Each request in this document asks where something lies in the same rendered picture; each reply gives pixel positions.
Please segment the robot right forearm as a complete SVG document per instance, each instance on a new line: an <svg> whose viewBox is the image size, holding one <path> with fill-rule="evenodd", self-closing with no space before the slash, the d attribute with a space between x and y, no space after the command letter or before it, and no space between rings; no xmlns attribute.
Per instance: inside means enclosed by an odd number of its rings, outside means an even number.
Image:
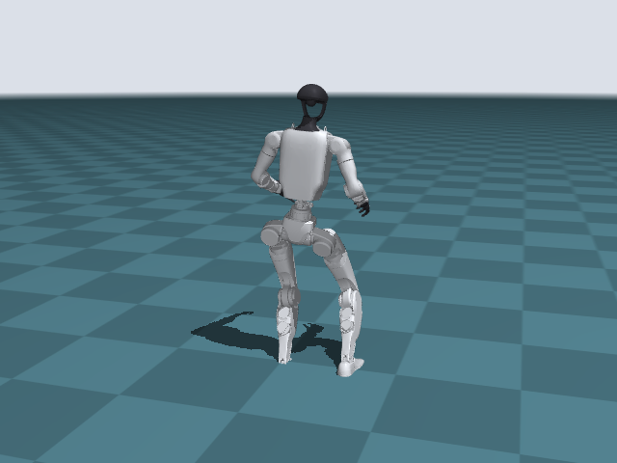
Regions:
<svg viewBox="0 0 617 463"><path fill-rule="evenodd" d="M366 193L365 193L365 190L364 190L364 188L363 188L363 186L362 186L362 183L361 183L359 180L358 180L358 182L359 182L359 186L360 186L361 191L362 191L362 195L360 195L360 196L358 196L358 197L355 197L355 198L353 198L352 200L354 201L354 203L355 203L358 207L360 207L360 205L361 205L361 204L364 204L364 203L368 202L368 201L369 201L369 199L368 199L368 198L367 198L367 196L366 196Z"/></svg>

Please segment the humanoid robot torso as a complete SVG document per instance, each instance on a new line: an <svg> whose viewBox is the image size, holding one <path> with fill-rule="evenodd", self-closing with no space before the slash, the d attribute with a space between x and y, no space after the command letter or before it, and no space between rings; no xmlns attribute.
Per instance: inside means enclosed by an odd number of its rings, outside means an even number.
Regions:
<svg viewBox="0 0 617 463"><path fill-rule="evenodd" d="M281 136L279 181L284 197L297 200L283 217L282 240L310 246L316 217L311 213L313 203L307 201L318 201L328 184L333 158L328 135L332 133L327 126L309 132L294 130L294 125Z"/></svg>

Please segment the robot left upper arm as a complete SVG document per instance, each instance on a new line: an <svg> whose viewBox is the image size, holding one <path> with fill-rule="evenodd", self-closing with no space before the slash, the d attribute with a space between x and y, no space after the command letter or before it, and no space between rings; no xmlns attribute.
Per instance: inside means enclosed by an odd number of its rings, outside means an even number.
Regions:
<svg viewBox="0 0 617 463"><path fill-rule="evenodd" d="M273 131L265 137L264 145L257 158L255 168L251 173L251 179L259 185L265 185L270 179L267 169L273 163L278 153L283 132L284 130Z"/></svg>

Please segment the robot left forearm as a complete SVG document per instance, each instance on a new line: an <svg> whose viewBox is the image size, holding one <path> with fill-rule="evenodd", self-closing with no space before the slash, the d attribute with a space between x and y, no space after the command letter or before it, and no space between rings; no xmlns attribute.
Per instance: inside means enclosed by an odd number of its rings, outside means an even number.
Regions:
<svg viewBox="0 0 617 463"><path fill-rule="evenodd" d="M281 185L277 181L275 181L273 178L271 178L271 176L270 176L269 181L265 185L257 184L257 186L260 187L260 188L264 188L264 189L268 190L271 193L278 193L278 194L280 194L280 192L282 191Z"/></svg>

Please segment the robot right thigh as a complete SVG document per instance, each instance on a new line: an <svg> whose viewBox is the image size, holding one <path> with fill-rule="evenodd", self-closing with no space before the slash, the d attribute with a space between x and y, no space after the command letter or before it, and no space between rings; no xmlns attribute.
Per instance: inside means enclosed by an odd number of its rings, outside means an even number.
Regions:
<svg viewBox="0 0 617 463"><path fill-rule="evenodd" d="M324 257L327 267L341 289L338 296L339 306L342 309L351 308L351 293L359 289L347 251L339 236L332 229L322 230L314 227L310 242L313 252Z"/></svg>

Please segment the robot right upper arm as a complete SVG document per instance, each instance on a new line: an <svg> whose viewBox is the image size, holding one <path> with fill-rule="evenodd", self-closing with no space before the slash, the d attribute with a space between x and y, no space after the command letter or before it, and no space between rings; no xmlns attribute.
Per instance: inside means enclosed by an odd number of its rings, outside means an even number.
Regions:
<svg viewBox="0 0 617 463"><path fill-rule="evenodd" d="M336 162L346 182L343 185L346 196L353 199L362 195L349 142L343 138L328 135L328 149L337 157Z"/></svg>

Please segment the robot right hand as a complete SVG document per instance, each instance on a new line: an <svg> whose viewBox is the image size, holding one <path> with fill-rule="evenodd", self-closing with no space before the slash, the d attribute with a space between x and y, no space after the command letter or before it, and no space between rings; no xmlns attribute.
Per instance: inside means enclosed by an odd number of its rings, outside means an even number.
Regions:
<svg viewBox="0 0 617 463"><path fill-rule="evenodd" d="M368 198L368 197L367 197L367 198ZM355 204L355 203L354 203L354 204ZM359 211L359 213L362 213L363 211L365 211L365 210L366 210L366 212L362 215L362 217L363 217L363 216L365 216L367 213L369 213L369 203L368 203L368 202L366 202L366 203L364 203L364 204L361 204L361 205L360 205L360 207L357 207L357 209L359 209L359 208L361 208L361 207L363 207L363 209L362 209L362 210L360 210L360 211Z"/></svg>

